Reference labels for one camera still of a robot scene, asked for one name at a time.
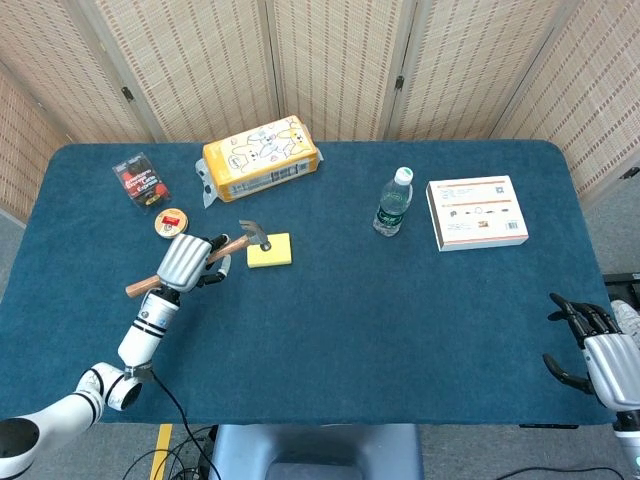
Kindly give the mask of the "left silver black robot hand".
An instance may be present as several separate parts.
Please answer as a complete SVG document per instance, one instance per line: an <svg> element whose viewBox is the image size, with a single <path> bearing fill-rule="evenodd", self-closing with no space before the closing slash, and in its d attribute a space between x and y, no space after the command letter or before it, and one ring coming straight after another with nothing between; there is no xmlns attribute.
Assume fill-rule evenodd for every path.
<svg viewBox="0 0 640 480"><path fill-rule="evenodd" d="M160 283L179 293L192 290L205 270L211 252L227 245L229 241L227 234L221 234L213 240L178 234L158 267Z"/></svg>

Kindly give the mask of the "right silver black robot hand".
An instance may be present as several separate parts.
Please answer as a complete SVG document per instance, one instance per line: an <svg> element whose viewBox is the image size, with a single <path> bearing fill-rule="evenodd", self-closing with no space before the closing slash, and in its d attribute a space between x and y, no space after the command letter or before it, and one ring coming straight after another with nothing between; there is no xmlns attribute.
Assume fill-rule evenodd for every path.
<svg viewBox="0 0 640 480"><path fill-rule="evenodd" d="M616 413L639 409L639 348L623 333L601 306L569 301L557 293L549 298L558 310L551 321L564 320L569 326L585 361L586 377L573 375L560 367L548 353L542 355L551 375L560 383L595 396Z"/></svg>

